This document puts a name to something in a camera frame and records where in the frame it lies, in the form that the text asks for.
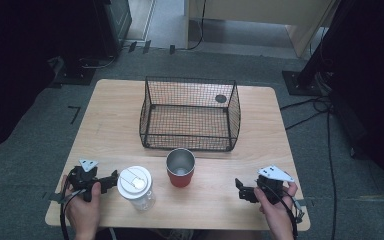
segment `table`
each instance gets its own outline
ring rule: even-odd
[[[275,164],[296,180],[288,139],[275,92],[267,87],[239,86],[241,130],[231,152],[194,152],[195,173],[185,188],[173,187],[166,173],[169,151],[145,149],[139,138],[139,116],[144,81],[100,80],[68,156],[63,173],[79,159],[99,161],[97,177],[106,177],[133,165],[147,168],[154,180],[157,200],[153,208],[138,212],[116,187],[101,197],[103,227],[267,230],[259,204],[238,197],[235,178],[256,186],[257,170]],[[297,199],[303,199],[298,190]],[[299,231],[310,228],[306,208]],[[58,226],[59,205],[52,202],[46,223]]]
[[[205,0],[184,0],[186,47],[189,20],[201,19]],[[321,26],[329,26],[337,0],[207,0],[205,18],[286,25],[298,57]]]

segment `hand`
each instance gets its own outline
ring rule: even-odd
[[[64,188],[67,176],[64,175],[61,182],[61,191]],[[67,186],[65,195],[70,195],[70,184]],[[101,220],[100,212],[101,183],[97,182],[92,187],[92,201],[85,202],[79,196],[75,196],[66,207],[66,216],[70,221],[71,227],[76,232],[76,239],[95,239],[98,230],[99,221]]]
[[[289,188],[284,190],[290,195],[295,196],[298,186],[295,183],[288,182]],[[276,240],[294,239],[292,234],[292,224],[288,213],[281,202],[271,204],[266,195],[260,188],[254,189],[254,194],[261,203],[260,212],[266,216],[267,223]],[[292,199],[289,196],[284,196],[282,200],[289,209],[292,208]]]

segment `black metal mesh basket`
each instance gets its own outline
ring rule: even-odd
[[[146,148],[231,151],[240,122],[236,81],[146,77],[139,126]]]

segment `gray carpet floor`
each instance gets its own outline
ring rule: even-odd
[[[45,223],[49,202],[70,152],[94,86],[99,79],[144,80],[145,76],[234,79],[239,85],[272,87],[280,106],[309,97],[290,96],[282,70],[300,71],[304,60],[192,51],[123,51],[98,69],[90,86],[47,88],[37,97],[7,141],[0,145],[0,239],[62,239]],[[74,119],[76,109],[81,107]],[[315,113],[311,104],[282,111],[285,126]],[[369,159],[350,157],[348,140],[330,115],[337,209],[335,239],[384,239],[384,171]],[[299,239],[331,239],[334,188],[328,155],[327,114],[287,131],[311,228]]]

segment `wooden table top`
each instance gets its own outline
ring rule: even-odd
[[[257,170],[276,165],[300,186],[274,90],[238,86],[241,129],[235,149],[194,152],[195,173],[185,188],[170,183],[165,166],[169,151],[146,149],[141,144],[139,118],[144,91],[144,81],[100,80],[62,173],[68,174],[79,165],[79,159],[98,161],[98,178],[135,165],[150,171],[155,205],[138,212],[113,187],[101,196],[101,226],[268,230],[259,204],[239,199],[235,178],[245,186],[256,186]],[[296,197],[303,199],[300,189]],[[310,228],[305,207],[303,211],[306,214],[298,224],[299,231]],[[60,225],[56,202],[50,204],[45,220],[49,225]]]

